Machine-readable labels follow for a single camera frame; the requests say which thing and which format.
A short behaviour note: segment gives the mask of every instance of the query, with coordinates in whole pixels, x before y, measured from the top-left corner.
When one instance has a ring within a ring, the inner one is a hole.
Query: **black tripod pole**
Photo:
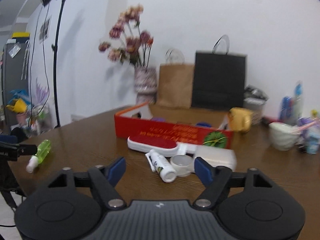
[[[56,118],[57,118],[57,127],[60,127],[60,118],[59,118],[59,110],[58,110],[58,97],[57,97],[57,52],[58,52],[58,36],[59,36],[59,28],[60,28],[60,22],[61,22],[61,15],[63,6],[66,0],[61,1],[61,8],[60,8],[60,14],[58,19],[58,25],[57,25],[57,32],[56,32],[56,40],[55,44],[52,45],[53,50],[53,93],[54,93],[54,106],[56,109]]]

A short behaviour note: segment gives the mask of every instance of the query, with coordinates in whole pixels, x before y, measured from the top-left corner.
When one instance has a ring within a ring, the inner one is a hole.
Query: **green leaf graphic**
[[[206,135],[203,145],[225,148],[227,146],[228,137],[221,132],[211,132]]]

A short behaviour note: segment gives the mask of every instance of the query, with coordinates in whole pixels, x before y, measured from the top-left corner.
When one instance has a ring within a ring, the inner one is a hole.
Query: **open box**
[[[147,135],[229,149],[233,131],[222,129],[225,127],[226,114],[225,111],[201,108],[169,109],[143,103],[115,114],[116,135],[126,139],[129,136]],[[166,121],[151,120],[153,117],[162,117]],[[207,122],[212,128],[195,126],[198,122]]]

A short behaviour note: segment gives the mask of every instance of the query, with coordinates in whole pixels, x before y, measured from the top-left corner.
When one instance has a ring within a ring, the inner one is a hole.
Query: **white roll of tape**
[[[177,172],[177,176],[185,177],[190,175],[193,167],[193,159],[188,155],[175,155],[170,158],[170,164]]]

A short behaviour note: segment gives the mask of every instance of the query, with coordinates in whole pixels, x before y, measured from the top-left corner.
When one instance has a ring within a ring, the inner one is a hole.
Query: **wooden table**
[[[99,114],[59,129],[51,130],[27,142],[52,142],[52,151],[33,174],[25,171],[30,157],[21,156],[9,165],[26,195],[63,167],[86,171],[97,164],[108,165],[119,156],[127,162],[126,173],[116,190],[129,203],[132,199],[189,199],[191,202],[204,190],[195,174],[164,183],[152,173],[142,153],[129,150],[125,139],[117,138],[114,111]],[[246,134],[234,135],[232,149],[237,157],[237,171],[256,167],[288,191],[305,209],[306,223],[299,240],[318,239],[320,235],[319,154],[301,154],[295,149],[278,151],[270,146],[268,129],[260,125]],[[231,194],[241,189],[233,189]],[[80,189],[89,194],[88,189]]]

